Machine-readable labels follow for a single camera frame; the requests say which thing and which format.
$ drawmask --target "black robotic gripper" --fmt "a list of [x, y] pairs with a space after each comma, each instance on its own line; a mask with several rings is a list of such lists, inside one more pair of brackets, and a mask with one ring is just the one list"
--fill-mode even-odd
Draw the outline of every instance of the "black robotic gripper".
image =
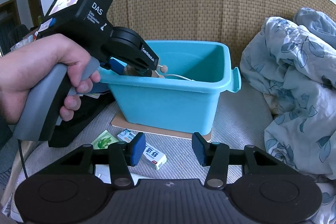
[[[21, 183], [16, 207], [31, 224], [299, 224], [313, 223], [322, 194], [317, 185], [261, 149], [230, 149], [207, 143], [199, 133], [192, 148], [199, 179], [141, 179], [134, 185], [128, 166], [138, 164], [146, 147], [143, 133], [130, 143], [94, 150], [85, 144]], [[111, 184], [94, 175], [95, 165], [110, 166]], [[229, 165], [242, 177], [226, 184]]]

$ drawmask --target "white cable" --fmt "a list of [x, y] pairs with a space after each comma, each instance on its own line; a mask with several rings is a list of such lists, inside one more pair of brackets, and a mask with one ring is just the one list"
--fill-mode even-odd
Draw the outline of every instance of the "white cable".
[[181, 75], [163, 75], [164, 77], [167, 77], [167, 76], [171, 76], [171, 77], [178, 77], [178, 78], [181, 78], [183, 80], [188, 80], [188, 81], [194, 81], [194, 80], [191, 80], [187, 77], [184, 77], [184, 76], [181, 76]]

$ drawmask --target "gray handle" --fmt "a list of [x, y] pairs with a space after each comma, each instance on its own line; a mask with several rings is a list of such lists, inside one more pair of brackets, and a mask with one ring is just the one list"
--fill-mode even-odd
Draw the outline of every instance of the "gray handle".
[[[99, 65], [100, 62], [91, 57], [81, 79], [87, 79]], [[22, 115], [14, 129], [13, 135], [16, 138], [26, 141], [51, 139], [65, 97], [76, 93], [67, 76], [67, 68], [64, 64], [56, 64], [48, 75], [30, 90]]]

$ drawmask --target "round black pad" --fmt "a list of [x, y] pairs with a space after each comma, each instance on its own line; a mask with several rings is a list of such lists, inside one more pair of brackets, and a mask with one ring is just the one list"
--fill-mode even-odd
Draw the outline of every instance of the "round black pad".
[[49, 202], [65, 202], [78, 193], [78, 185], [71, 180], [51, 180], [41, 185], [40, 197]]
[[94, 175], [39, 175], [22, 182], [15, 204], [24, 221], [36, 224], [77, 223], [93, 216], [107, 196]]
[[320, 209], [319, 187], [304, 175], [250, 175], [239, 178], [230, 196], [247, 217], [261, 223], [298, 224]]

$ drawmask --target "green packet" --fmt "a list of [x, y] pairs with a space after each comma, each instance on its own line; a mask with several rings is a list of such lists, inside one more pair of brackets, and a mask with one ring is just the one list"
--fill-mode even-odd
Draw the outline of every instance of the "green packet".
[[105, 149], [111, 143], [119, 142], [115, 137], [113, 137], [107, 130], [102, 132], [91, 144], [93, 149]]

